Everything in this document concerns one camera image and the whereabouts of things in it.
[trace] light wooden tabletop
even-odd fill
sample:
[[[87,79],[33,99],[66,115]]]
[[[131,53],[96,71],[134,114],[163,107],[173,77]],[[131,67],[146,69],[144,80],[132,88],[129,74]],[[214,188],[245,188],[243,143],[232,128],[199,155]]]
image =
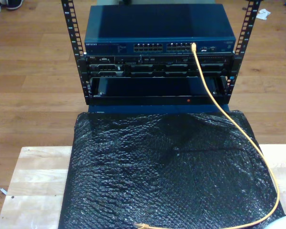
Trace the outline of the light wooden tabletop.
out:
[[[260,145],[286,213],[286,145]],[[71,146],[24,147],[0,214],[0,229],[57,229]]]

